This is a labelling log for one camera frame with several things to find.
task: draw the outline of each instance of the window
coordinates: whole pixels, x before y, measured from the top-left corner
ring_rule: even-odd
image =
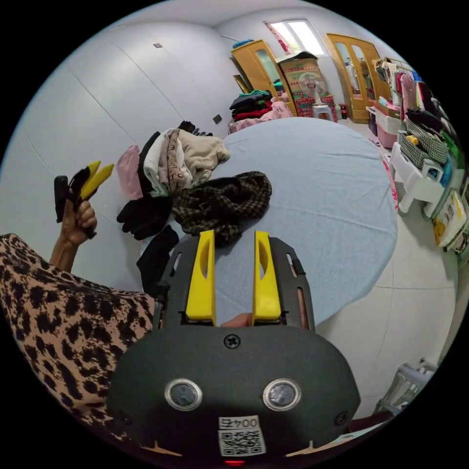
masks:
[[[280,38],[283,39],[290,52],[297,54],[301,51],[308,51],[317,57],[326,55],[321,45],[318,34],[306,20],[285,20],[270,23]]]

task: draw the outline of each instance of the white plastic drawer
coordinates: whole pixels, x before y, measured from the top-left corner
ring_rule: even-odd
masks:
[[[376,109],[376,123],[387,133],[397,135],[398,131],[403,128],[401,119],[389,117],[383,114],[379,109]]]

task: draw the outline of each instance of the stool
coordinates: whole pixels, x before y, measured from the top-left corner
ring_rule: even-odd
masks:
[[[383,410],[393,415],[399,414],[425,387],[436,369],[436,365],[425,360],[422,360],[417,367],[412,367],[408,363],[401,365],[388,392],[378,401],[373,415]]]
[[[313,106],[313,117],[319,118],[321,114],[327,114],[328,119],[334,122],[334,116],[332,115],[331,108],[327,104]]]
[[[404,183],[405,195],[399,202],[399,215],[404,216],[409,211],[410,205],[414,199],[429,202],[425,208],[425,214],[431,217],[435,207],[445,191],[440,184],[443,176],[443,169],[433,160],[426,159],[422,170],[418,169],[407,157],[402,153],[399,143],[395,143],[392,147],[390,160],[391,175],[394,174],[401,177]],[[430,170],[437,172],[437,177],[432,177]]]

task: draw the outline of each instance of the checkered basket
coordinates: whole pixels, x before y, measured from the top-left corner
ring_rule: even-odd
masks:
[[[402,153],[418,168],[424,167],[424,161],[429,158],[428,153],[417,148],[412,142],[406,139],[408,133],[403,130],[399,131],[399,145]]]
[[[426,132],[409,119],[406,121],[406,127],[410,135],[417,137],[430,159],[442,165],[446,163],[448,159],[448,145],[446,142],[442,142],[437,136]]]

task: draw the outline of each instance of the wooden wardrobe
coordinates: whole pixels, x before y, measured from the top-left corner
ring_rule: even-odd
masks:
[[[326,34],[324,42],[339,72],[348,115],[353,122],[367,123],[367,107],[390,91],[375,71],[372,60],[380,56],[372,43],[341,34]]]
[[[253,41],[233,49],[231,55],[242,68],[253,89],[269,90],[272,96],[278,96],[274,82],[278,83],[280,80],[286,94],[283,99],[291,113],[297,116],[288,84],[266,42]]]

